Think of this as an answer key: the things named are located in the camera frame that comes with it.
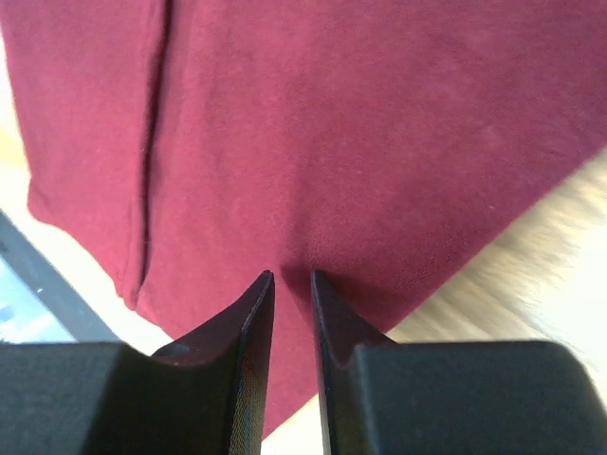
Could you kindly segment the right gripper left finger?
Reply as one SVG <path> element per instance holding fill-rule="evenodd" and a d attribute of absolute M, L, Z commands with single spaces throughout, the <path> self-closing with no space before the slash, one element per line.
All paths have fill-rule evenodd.
<path fill-rule="evenodd" d="M 274 288 L 262 273 L 151 355 L 117 342 L 3 345 L 2 452 L 259 453 Z"/>

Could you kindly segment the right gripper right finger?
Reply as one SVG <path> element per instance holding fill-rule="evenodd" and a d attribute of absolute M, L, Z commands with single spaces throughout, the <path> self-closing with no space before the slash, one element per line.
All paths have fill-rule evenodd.
<path fill-rule="evenodd" d="M 311 276 L 327 454 L 602 454 L 583 366 L 544 340 L 399 344 Z"/>

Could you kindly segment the maroon t shirt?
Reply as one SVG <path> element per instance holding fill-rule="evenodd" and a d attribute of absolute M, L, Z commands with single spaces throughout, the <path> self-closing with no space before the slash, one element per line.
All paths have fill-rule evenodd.
<path fill-rule="evenodd" d="M 31 180 L 180 337 L 264 270 L 272 431 L 317 389 L 310 274 L 395 327 L 606 142 L 602 1 L 5 1 Z"/>

